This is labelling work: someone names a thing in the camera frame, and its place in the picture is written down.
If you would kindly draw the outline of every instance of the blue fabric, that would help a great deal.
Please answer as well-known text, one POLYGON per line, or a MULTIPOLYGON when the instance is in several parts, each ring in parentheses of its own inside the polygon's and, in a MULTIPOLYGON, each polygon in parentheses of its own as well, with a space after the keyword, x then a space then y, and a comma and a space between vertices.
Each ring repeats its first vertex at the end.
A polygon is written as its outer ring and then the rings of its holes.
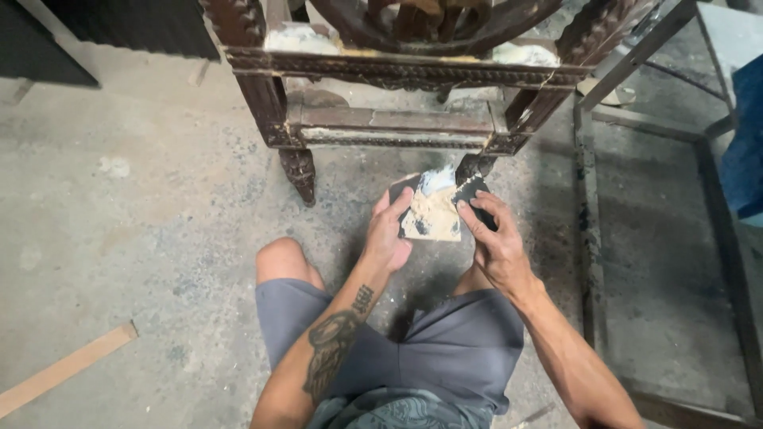
POLYGON ((426 390, 381 388, 352 402, 321 402, 307 429, 488 429, 492 419, 488 409, 449 404, 426 390))
POLYGON ((734 73, 739 128, 723 154, 720 181, 740 219, 763 212, 763 55, 734 73))

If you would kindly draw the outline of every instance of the sawdust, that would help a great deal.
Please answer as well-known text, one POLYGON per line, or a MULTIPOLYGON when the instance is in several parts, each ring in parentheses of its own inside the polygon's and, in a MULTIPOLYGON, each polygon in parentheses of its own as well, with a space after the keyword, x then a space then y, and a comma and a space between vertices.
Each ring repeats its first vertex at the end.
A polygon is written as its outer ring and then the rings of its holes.
POLYGON ((410 211, 401 223, 405 237, 460 241, 459 213, 450 201, 455 192, 455 185, 440 189, 429 196, 418 189, 410 202, 410 211))

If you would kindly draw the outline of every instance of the hand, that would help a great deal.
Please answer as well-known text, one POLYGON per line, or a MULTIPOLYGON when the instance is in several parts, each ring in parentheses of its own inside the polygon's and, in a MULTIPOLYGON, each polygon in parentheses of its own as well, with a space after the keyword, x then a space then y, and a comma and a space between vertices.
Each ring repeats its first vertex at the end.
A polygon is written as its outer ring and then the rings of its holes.
POLYGON ((398 238, 398 219, 410 207, 413 197, 414 190, 406 186, 398 199, 390 205, 389 190, 385 191, 371 211, 362 260, 386 273, 397 271, 405 265, 414 245, 410 240, 398 238))
POLYGON ((545 291, 543 283, 530 269, 522 237, 506 203, 484 191, 477 191, 477 198, 470 203, 493 215, 498 226, 498 231, 490 231, 477 219, 469 204, 463 200, 457 204, 459 215, 475 237, 475 265, 490 283, 515 305, 545 291))

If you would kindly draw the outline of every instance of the person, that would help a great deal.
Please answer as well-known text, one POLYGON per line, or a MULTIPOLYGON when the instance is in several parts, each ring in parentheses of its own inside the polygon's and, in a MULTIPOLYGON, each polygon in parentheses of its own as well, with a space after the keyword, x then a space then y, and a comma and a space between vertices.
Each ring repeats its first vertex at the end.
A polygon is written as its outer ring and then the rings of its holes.
POLYGON ((469 204, 457 210, 475 238, 472 266, 452 297, 417 311, 399 344, 365 320, 412 244, 398 238, 406 188, 372 210, 365 247, 338 293, 326 293, 300 245, 283 237, 256 257, 256 304, 272 374, 251 428, 487 428, 509 405, 504 390, 524 327, 580 427, 643 428, 625 389, 566 321, 533 275, 510 209, 479 192, 489 230, 469 204))

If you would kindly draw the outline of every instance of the graphic t-shirt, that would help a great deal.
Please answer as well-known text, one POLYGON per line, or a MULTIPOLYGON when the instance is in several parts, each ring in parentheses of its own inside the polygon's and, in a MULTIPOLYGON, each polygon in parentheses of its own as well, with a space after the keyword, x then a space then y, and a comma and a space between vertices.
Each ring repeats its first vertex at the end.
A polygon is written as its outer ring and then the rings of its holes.
POLYGON ((487 409, 443 402, 426 390, 381 388, 351 402, 321 402, 307 429, 488 429, 492 420, 487 409))

